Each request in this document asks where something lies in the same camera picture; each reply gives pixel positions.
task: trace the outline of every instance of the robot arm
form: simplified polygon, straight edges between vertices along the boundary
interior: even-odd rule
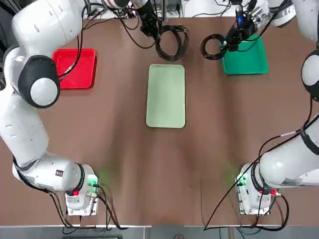
[[[107,2],[115,7],[123,3]],[[47,152],[49,137],[36,110],[59,98],[51,56],[81,32],[84,6],[80,0],[37,0],[14,16],[19,46],[4,56],[0,135],[13,154],[17,179],[50,192],[65,191],[69,215],[87,216],[96,213],[96,199],[89,195],[96,190],[92,185],[97,177],[90,166]]]
[[[270,13],[278,9],[282,0],[269,0]],[[300,32],[317,42],[317,50],[308,55],[302,66],[302,81],[312,99],[319,99],[319,2],[292,0],[274,18],[274,26],[285,26],[297,14]],[[266,214],[270,206],[271,190],[319,185],[319,120],[306,123],[297,137],[265,153],[260,163],[248,168],[246,164],[238,184],[241,214]]]

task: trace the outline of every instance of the table surface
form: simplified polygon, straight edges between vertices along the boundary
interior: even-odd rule
[[[111,188],[121,225],[202,225],[201,203],[206,222],[261,144],[307,118],[309,95],[300,70],[315,44],[299,33],[296,20],[282,29],[270,27],[263,36],[269,73],[227,76],[221,61],[206,60],[199,46],[209,34],[225,34],[233,22],[228,17],[171,20],[190,31],[187,54],[174,62],[186,72],[183,129],[146,125],[149,66],[168,62],[154,48],[135,46],[118,20],[85,31],[84,47],[98,54],[94,88],[63,91],[53,107],[39,111],[50,136],[48,150],[93,167]],[[132,34],[140,44],[152,42],[138,30]],[[162,46],[175,50],[174,38],[166,34]],[[209,48],[216,50],[218,43]],[[48,195],[13,178],[12,155],[2,140],[0,154],[0,225],[61,225]],[[289,225],[318,225],[317,188],[282,193],[290,203]],[[243,220],[250,224],[254,217]],[[105,208],[100,205],[99,214],[82,223],[104,224]],[[279,225],[278,208],[260,223]],[[232,192],[210,225],[238,224]]]

